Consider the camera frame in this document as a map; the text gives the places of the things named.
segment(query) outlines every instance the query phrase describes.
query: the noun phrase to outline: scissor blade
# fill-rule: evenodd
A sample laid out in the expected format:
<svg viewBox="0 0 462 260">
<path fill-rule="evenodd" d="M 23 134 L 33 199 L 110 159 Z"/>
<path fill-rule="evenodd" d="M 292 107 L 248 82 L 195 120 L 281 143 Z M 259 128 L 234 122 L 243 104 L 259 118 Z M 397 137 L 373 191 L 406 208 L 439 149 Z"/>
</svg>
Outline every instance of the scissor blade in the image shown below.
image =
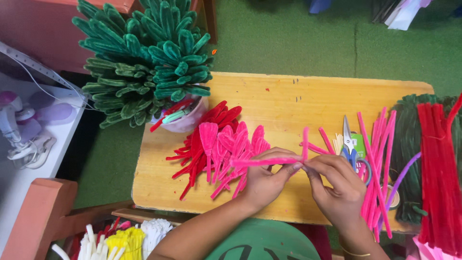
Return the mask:
<svg viewBox="0 0 462 260">
<path fill-rule="evenodd" d="M 351 139 L 350 124 L 348 124 L 348 118 L 345 115 L 343 118 L 343 145 L 348 147 L 348 152 L 351 154 L 353 151 L 353 140 Z"/>
</svg>

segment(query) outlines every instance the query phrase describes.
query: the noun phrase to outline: dark green pipe cleaner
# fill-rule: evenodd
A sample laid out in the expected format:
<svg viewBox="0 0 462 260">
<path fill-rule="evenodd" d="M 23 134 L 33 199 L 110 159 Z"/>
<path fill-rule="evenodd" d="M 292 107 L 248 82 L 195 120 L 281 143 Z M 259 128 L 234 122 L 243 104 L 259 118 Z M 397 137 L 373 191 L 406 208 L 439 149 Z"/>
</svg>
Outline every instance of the dark green pipe cleaner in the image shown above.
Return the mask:
<svg viewBox="0 0 462 260">
<path fill-rule="evenodd" d="M 439 103 L 444 106 L 446 116 L 449 114 L 457 97 L 438 98 L 436 95 L 408 95 L 399 100 L 393 107 L 396 110 L 395 138 L 391 156 L 390 176 L 395 180 L 407 162 L 420 151 L 421 129 L 417 104 Z M 452 139 L 457 160 L 459 182 L 462 180 L 462 110 L 452 124 Z M 401 203 L 396 213 L 396 219 L 403 222 L 420 224 L 422 216 L 427 212 L 422 210 L 422 184 L 420 159 L 413 164 L 403 179 L 398 192 Z"/>
<path fill-rule="evenodd" d="M 79 41 L 95 53 L 84 68 L 96 78 L 82 89 L 91 94 L 95 108 L 107 118 L 105 128 L 124 119 L 143 125 L 186 94 L 210 96 L 206 83 L 212 57 L 205 45 L 210 35 L 200 35 L 191 0 L 140 0 L 145 13 L 135 11 L 127 20 L 111 5 L 103 10 L 78 0 L 77 10 L 88 20 L 72 22 L 88 38 Z"/>
</svg>

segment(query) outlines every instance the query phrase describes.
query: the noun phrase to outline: yellow wooden table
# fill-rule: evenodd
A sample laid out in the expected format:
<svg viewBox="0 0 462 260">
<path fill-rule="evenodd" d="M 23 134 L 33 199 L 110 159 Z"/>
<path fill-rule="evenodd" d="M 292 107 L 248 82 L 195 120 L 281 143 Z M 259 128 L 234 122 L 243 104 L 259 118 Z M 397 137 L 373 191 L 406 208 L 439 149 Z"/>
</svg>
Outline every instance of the yellow wooden table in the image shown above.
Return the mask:
<svg viewBox="0 0 462 260">
<path fill-rule="evenodd" d="M 356 113 L 361 111 L 368 133 L 384 106 L 391 107 L 408 94 L 433 93 L 431 85 L 415 81 L 369 80 L 287 75 L 213 73 L 207 83 L 212 89 L 210 108 L 227 100 L 228 107 L 242 106 L 239 121 L 245 121 L 252 133 L 262 124 L 265 139 L 272 147 L 286 148 L 301 154 L 299 143 L 303 127 L 310 127 L 310 142 L 326 149 L 318 128 L 324 127 L 330 139 L 342 133 L 343 116 L 349 118 L 351 131 L 359 132 Z M 218 186 L 206 181 L 206 174 L 198 176 L 195 187 L 185 200 L 179 197 L 188 184 L 189 175 L 175 180 L 171 176 L 180 170 L 180 161 L 166 161 L 173 150 L 183 146 L 188 134 L 171 133 L 163 128 L 154 133 L 145 127 L 140 157 L 133 183 L 136 205 L 159 210 L 203 213 L 231 199 L 231 192 L 221 192 L 215 200 L 210 195 Z M 316 156 L 309 152 L 309 157 Z M 319 211 L 311 196 L 306 174 L 301 171 L 286 184 L 281 195 L 255 217 L 287 222 L 330 224 Z M 394 231 L 416 232 L 418 227 L 398 223 L 395 211 L 389 212 Z"/>
</svg>

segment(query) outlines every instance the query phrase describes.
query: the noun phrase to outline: white shelf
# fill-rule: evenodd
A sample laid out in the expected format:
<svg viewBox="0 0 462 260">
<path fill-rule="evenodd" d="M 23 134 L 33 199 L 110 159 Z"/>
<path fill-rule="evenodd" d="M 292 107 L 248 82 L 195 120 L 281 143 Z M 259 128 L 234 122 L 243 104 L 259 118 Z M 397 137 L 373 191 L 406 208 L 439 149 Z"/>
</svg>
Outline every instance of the white shelf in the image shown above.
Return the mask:
<svg viewBox="0 0 462 260">
<path fill-rule="evenodd" d="M 47 85 L 40 86 L 62 100 L 55 100 L 54 104 L 66 102 L 75 105 L 71 115 L 75 118 L 67 124 L 41 124 L 43 131 L 50 133 L 57 141 L 51 148 L 44 165 L 38 169 L 17 170 L 13 163 L 6 158 L 6 152 L 11 149 L 11 145 L 6 138 L 0 135 L 0 255 L 3 253 L 31 182 L 35 178 L 53 178 L 56 176 L 84 111 L 81 108 L 84 105 L 83 96 L 78 95 L 75 91 Z M 5 90 L 14 91 L 23 103 L 32 94 L 41 91 L 34 82 L 16 80 L 0 73 L 0 91 Z"/>
</svg>

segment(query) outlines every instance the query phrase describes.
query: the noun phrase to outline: green carpet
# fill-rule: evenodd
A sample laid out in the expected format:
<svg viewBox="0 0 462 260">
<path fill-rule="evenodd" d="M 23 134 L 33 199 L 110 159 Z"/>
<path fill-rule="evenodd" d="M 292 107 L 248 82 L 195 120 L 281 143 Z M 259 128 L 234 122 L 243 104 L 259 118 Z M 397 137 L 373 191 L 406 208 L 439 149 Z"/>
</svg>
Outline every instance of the green carpet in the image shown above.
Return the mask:
<svg viewBox="0 0 462 260">
<path fill-rule="evenodd" d="M 213 70 L 419 80 L 438 95 L 457 95 L 462 19 L 450 12 L 461 4 L 433 1 L 408 31 L 395 31 L 370 23 L 366 0 L 337 0 L 318 15 L 302 0 L 218 0 L 219 43 L 209 46 L 218 50 Z M 101 130 L 102 120 L 85 111 L 58 172 L 79 182 L 75 208 L 131 198 L 143 128 L 122 121 Z"/>
</svg>

